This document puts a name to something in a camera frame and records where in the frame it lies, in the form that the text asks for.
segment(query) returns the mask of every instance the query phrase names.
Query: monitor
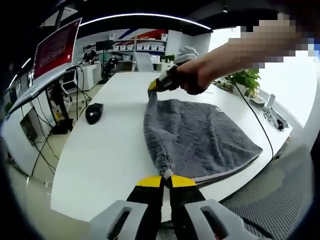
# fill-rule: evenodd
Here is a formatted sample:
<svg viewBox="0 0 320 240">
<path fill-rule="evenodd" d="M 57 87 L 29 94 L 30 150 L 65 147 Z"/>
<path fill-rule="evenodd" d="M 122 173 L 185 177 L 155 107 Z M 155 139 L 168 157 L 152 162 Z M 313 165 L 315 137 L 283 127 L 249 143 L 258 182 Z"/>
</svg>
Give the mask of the monitor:
<svg viewBox="0 0 320 240">
<path fill-rule="evenodd" d="M 95 43 L 95 50 L 109 50 L 113 49 L 114 41 L 112 40 L 106 40 L 106 41 L 97 41 Z"/>
</svg>

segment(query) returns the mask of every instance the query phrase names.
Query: black mouse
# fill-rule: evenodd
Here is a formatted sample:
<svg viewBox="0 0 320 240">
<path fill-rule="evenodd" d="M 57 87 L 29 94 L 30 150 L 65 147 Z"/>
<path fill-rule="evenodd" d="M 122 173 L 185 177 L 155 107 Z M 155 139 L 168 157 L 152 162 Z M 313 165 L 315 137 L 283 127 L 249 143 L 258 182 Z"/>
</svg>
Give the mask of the black mouse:
<svg viewBox="0 0 320 240">
<path fill-rule="evenodd" d="M 99 121 L 102 115 L 104 105 L 101 103 L 94 103 L 89 105 L 85 110 L 85 119 L 88 124 L 93 125 Z"/>
</svg>

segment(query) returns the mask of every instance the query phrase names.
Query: window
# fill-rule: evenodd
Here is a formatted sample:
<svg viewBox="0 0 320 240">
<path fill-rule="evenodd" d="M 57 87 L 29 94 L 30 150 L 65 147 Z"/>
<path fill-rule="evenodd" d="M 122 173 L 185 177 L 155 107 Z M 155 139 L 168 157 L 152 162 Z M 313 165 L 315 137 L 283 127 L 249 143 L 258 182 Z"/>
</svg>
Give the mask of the window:
<svg viewBox="0 0 320 240">
<path fill-rule="evenodd" d="M 34 82 L 34 75 L 35 75 L 35 71 L 33 69 L 31 69 L 28 73 L 27 73 L 27 80 L 28 80 L 28 87 L 30 88 Z"/>
<path fill-rule="evenodd" d="M 222 46 L 223 44 L 226 44 L 229 38 L 240 38 L 240 28 L 240 26 L 237 26 L 234 28 L 223 28 L 214 30 L 213 33 L 211 33 L 208 51 L 210 52 L 213 49 L 216 49 Z"/>
<path fill-rule="evenodd" d="M 282 105 L 304 128 L 312 110 L 317 90 L 317 64 L 310 51 L 296 51 L 283 62 L 266 63 L 259 69 L 260 88 L 274 94 Z"/>
</svg>

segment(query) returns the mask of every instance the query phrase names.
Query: table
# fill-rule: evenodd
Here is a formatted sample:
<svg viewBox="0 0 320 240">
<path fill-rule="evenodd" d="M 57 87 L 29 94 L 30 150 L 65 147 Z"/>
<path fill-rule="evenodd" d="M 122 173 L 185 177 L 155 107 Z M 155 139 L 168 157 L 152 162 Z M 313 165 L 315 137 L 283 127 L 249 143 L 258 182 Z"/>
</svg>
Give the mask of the table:
<svg viewBox="0 0 320 240">
<path fill-rule="evenodd" d="M 144 139 L 143 119 L 148 102 L 147 88 L 158 77 L 157 72 L 124 72 L 115 74 L 93 98 L 104 104 L 101 119 L 94 125 L 80 116 L 64 145 L 55 172 L 51 208 L 82 221 L 90 221 L 116 200 L 125 200 L 135 184 L 158 175 Z M 180 99 L 215 104 L 263 148 L 262 154 L 247 168 L 200 191 L 206 199 L 221 201 L 231 195 L 271 160 L 270 145 L 254 114 L 240 97 L 214 85 L 199 95 L 184 90 L 158 93 L 159 100 Z M 276 153 L 286 141 L 292 127 L 284 132 L 255 110 Z M 162 221 L 171 219 L 169 191 L 165 189 Z"/>
<path fill-rule="evenodd" d="M 156 62 L 152 64 L 155 65 L 155 71 L 157 72 L 164 72 L 170 69 L 174 65 L 173 63 L 169 63 L 169 62 Z"/>
<path fill-rule="evenodd" d="M 84 91 L 92 89 L 101 80 L 101 67 L 100 63 L 93 65 L 86 65 L 81 67 L 83 74 L 79 68 L 77 68 L 79 88 Z"/>
</svg>

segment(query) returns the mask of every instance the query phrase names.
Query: towel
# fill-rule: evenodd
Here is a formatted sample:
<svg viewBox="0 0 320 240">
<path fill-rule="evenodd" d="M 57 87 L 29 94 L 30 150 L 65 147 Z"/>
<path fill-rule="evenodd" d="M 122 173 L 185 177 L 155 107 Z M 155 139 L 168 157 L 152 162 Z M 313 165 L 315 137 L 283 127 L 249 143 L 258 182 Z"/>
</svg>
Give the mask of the towel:
<svg viewBox="0 0 320 240">
<path fill-rule="evenodd" d="M 160 175 L 200 183 L 239 171 L 263 151 L 217 106 L 169 99 L 151 92 L 144 138 Z"/>
</svg>

